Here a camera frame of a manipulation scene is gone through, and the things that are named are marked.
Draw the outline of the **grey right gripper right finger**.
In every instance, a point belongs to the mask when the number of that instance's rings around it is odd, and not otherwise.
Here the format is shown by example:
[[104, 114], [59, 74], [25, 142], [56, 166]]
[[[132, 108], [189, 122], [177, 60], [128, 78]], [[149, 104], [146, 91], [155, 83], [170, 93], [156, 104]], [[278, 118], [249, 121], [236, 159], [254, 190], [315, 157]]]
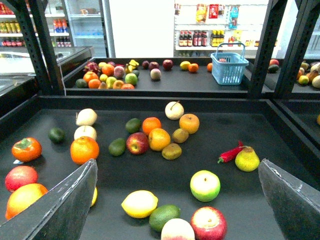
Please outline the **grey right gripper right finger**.
[[286, 240], [320, 238], [320, 192], [263, 159], [258, 166], [262, 191]]

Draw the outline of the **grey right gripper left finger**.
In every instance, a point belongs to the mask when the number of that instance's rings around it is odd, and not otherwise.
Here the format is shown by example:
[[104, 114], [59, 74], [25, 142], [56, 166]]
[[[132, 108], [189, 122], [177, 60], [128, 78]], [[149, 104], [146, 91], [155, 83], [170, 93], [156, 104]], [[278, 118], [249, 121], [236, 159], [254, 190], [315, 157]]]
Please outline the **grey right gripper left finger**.
[[98, 166], [77, 168], [27, 209], [0, 227], [2, 240], [78, 240], [92, 204]]

